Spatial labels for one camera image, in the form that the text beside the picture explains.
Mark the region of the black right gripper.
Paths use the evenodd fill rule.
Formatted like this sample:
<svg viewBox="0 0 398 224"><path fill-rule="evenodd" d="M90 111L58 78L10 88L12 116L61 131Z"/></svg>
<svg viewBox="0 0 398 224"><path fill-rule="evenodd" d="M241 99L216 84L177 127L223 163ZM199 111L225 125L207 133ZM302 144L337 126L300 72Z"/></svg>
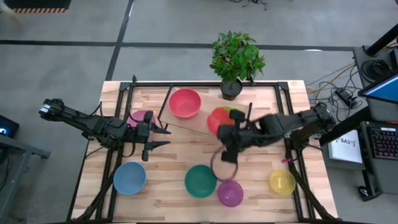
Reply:
<svg viewBox="0 0 398 224"><path fill-rule="evenodd" d="M247 119L244 112L230 110L229 118L232 124L218 126L217 138L224 145L221 160L224 162L237 162L238 154L250 146L252 137L251 121Z"/></svg>

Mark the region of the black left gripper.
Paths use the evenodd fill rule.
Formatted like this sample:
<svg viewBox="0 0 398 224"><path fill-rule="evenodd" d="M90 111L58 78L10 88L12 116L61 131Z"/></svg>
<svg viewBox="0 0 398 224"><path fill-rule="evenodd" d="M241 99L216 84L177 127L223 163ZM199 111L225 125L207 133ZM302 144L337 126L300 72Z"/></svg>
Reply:
<svg viewBox="0 0 398 224"><path fill-rule="evenodd" d="M151 131L158 134L170 134L168 130L160 128L152 122L153 115L153 111L146 111L142 120L136 120L134 118L132 119L137 123L135 127L136 142L144 144L144 149L142 151L143 161L149 160L149 150L154 150L157 147L170 144L170 141L152 141L149 142L149 148L146 146Z"/></svg>

